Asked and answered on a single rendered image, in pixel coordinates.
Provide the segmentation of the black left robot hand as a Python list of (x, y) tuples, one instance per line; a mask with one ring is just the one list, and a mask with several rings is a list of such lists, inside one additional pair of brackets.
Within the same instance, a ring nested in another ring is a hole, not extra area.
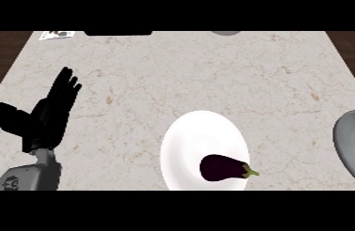
[(79, 77), (64, 67), (47, 97), (37, 102), (30, 113), (0, 102), (0, 129), (22, 138), (25, 153), (39, 148), (53, 150), (59, 145), (80, 88)]

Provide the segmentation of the white plate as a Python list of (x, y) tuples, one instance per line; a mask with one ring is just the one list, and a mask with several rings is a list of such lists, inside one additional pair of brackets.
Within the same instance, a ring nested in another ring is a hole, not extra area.
[(210, 154), (250, 162), (247, 143), (231, 120), (212, 111), (192, 111), (172, 123), (161, 144), (161, 172), (172, 191), (246, 189), (244, 178), (206, 181), (200, 162)]

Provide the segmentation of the grey pan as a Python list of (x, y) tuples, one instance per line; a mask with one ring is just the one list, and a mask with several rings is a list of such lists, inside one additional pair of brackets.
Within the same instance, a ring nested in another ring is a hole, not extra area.
[(355, 177), (355, 110), (345, 113), (336, 121), (333, 143), (343, 166)]

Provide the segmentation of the white printed card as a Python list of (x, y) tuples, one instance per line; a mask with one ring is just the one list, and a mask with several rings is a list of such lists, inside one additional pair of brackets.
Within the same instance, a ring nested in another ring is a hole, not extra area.
[(67, 39), (71, 38), (74, 35), (74, 31), (44, 31), (39, 39)]

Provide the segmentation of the dark purple eggplant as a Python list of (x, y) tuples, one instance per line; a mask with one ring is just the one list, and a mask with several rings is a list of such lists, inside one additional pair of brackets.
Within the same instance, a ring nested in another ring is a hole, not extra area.
[(250, 176), (259, 175), (246, 162), (216, 154), (203, 158), (200, 173), (207, 181), (221, 181), (228, 178), (247, 179)]

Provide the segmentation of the grey round object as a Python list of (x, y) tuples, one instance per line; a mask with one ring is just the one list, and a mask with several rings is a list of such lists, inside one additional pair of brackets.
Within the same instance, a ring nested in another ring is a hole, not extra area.
[(238, 34), (241, 31), (212, 31), (219, 36), (232, 36)]

